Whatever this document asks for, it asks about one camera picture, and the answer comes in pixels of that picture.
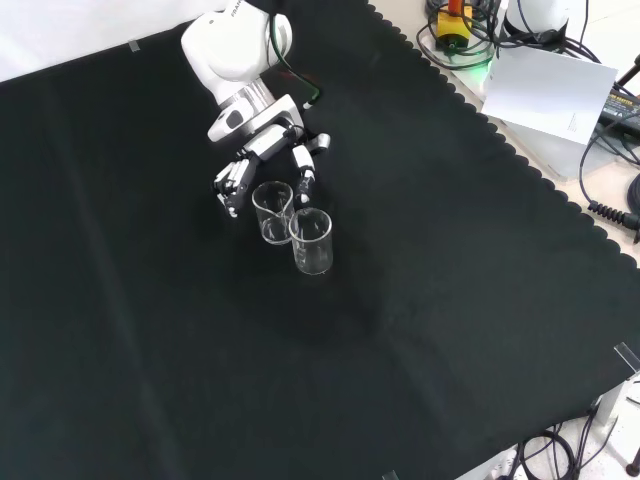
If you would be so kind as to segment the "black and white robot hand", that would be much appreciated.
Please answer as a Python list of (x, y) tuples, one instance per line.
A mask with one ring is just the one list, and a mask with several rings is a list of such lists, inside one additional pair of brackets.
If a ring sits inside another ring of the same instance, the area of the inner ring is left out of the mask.
[(311, 202), (316, 182), (314, 157), (329, 149), (331, 137), (311, 132), (296, 124), (274, 123), (267, 126), (236, 152), (235, 158), (211, 182), (226, 213), (236, 218), (245, 203), (258, 167), (285, 147), (290, 147), (300, 178), (294, 198), (301, 205)]

